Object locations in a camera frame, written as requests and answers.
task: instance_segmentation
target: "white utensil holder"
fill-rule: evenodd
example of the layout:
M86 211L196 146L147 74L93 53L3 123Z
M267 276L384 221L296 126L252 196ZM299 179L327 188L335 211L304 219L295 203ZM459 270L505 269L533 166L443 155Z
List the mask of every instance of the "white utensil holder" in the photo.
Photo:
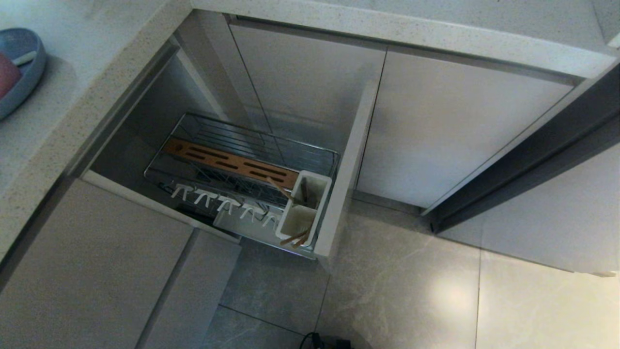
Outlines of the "white utensil holder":
M317 203L316 207L307 207L301 204L304 201L301 183L306 181L309 197L314 197ZM332 179L327 176L312 173L309 171L299 172L295 186L291 192L291 196L295 198L295 202L289 200L286 204L284 214L282 215L280 224L276 229L275 235L285 240L292 236L302 234L308 228L310 233L308 239L301 245L303 247L310 246L319 224L319 216L323 212L323 207L327 201L329 189L332 187Z

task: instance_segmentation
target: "white cabinet door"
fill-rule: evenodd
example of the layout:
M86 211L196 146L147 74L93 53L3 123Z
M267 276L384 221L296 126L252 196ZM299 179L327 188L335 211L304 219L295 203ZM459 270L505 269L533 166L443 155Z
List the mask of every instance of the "white cabinet door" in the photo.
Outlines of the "white cabinet door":
M251 22L231 30L273 133L342 154L386 46Z
M75 180L0 293L0 347L133 349L192 230Z
M387 54L357 189L420 207L490 166L573 87L565 78L467 58Z
M199 109L187 109L193 107L187 104L179 116L189 110L208 112L233 124L269 131L223 14L193 11L179 26L174 39L181 47L177 57L196 86L194 92L201 95L198 99L203 104L208 104ZM174 96L176 91L170 88L162 90Z
M355 122L348 136L347 147L342 155L338 175L332 187L332 194L314 246L314 255L328 271L332 269L334 256L338 251L342 231L347 221L378 88L378 79L368 81L364 86L355 113Z
M241 246L197 230L182 268L145 334L144 349L200 348L219 299L233 273Z

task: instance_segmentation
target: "blue bowl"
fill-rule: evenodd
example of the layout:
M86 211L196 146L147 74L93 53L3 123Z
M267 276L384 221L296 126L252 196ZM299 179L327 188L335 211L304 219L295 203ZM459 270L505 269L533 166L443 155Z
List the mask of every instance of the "blue bowl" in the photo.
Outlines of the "blue bowl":
M14 60L28 52L35 51L35 58L19 67L22 77L13 88L0 99L0 120L7 117L28 97L37 86L45 69L45 48L41 38L29 29L13 28L0 30L0 52Z

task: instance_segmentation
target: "countertop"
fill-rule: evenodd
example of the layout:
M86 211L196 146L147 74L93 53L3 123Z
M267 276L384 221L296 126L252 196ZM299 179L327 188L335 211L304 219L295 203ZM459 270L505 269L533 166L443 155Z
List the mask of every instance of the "countertop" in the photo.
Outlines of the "countertop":
M193 8L489 57L595 79L618 57L588 0L0 0L0 29L49 54L26 102L0 121L0 258L68 163Z

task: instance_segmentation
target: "wire rack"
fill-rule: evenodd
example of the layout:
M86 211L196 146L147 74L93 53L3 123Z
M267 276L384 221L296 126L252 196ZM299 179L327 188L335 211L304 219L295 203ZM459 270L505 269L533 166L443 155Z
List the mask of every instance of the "wire rack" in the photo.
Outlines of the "wire rack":
M339 163L339 154L332 150L189 112L181 117L164 144L171 137L293 171L312 171L332 179ZM251 202L265 211L270 207L283 210L286 206L286 197L270 184L162 152L163 146L144 171L144 177L160 188L185 184L230 196L241 203Z

